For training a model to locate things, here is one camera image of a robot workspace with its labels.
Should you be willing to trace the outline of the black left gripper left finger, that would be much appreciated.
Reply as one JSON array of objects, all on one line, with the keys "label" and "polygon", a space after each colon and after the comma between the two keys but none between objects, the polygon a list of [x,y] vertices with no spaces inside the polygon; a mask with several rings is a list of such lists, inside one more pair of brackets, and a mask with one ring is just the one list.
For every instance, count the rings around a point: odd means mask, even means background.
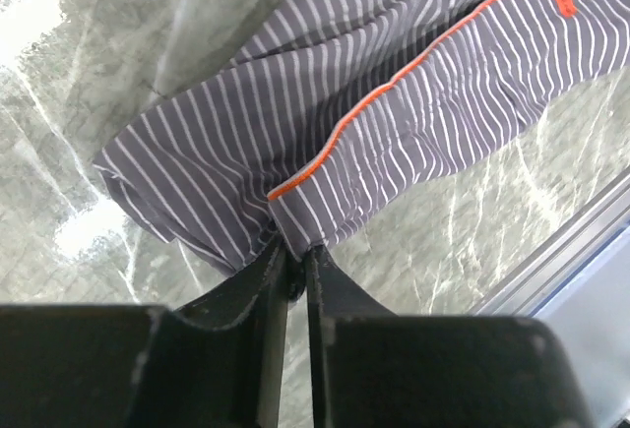
[{"label": "black left gripper left finger", "polygon": [[287,317],[273,244],[205,295],[162,305],[5,305],[5,427],[275,427]]}]

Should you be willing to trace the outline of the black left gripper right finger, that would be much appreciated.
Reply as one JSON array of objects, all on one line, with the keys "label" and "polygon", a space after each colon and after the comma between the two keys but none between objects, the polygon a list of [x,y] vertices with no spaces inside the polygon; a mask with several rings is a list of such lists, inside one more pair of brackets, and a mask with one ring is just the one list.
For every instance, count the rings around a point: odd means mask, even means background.
[{"label": "black left gripper right finger", "polygon": [[523,317],[399,316],[304,258],[318,427],[590,427],[567,355]]}]

